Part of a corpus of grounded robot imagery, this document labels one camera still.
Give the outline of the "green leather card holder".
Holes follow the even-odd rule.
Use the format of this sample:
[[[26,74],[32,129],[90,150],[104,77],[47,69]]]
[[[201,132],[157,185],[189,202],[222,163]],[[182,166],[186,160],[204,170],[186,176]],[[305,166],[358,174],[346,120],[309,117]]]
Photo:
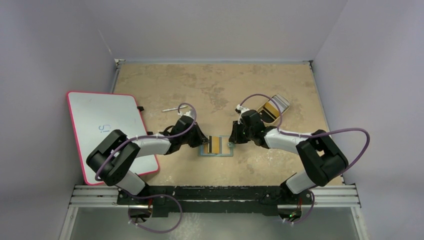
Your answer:
[[[228,135],[207,136],[207,143],[202,144],[198,149],[200,157],[233,157],[234,145],[229,142]]]

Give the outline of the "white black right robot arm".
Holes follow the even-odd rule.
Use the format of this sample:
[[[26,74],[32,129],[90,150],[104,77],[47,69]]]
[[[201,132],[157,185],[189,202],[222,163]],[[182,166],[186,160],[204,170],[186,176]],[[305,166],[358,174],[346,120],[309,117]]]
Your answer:
[[[300,157],[304,170],[280,185],[280,196],[288,204],[298,200],[305,190],[324,187],[349,165],[345,155],[324,130],[310,134],[282,132],[276,126],[265,126],[256,110],[247,108],[237,110],[237,113],[239,118],[232,123],[229,143],[237,145],[252,141],[256,146],[283,150]]]

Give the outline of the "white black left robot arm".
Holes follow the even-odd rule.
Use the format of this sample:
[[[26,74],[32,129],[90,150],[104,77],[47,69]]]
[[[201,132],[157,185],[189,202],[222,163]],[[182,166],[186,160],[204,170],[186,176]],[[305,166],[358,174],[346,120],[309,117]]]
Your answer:
[[[195,119],[183,115],[157,134],[128,138],[121,130],[113,130],[88,155],[86,164],[94,171],[96,180],[117,186],[138,157],[170,155],[183,145],[197,148],[208,141]]]

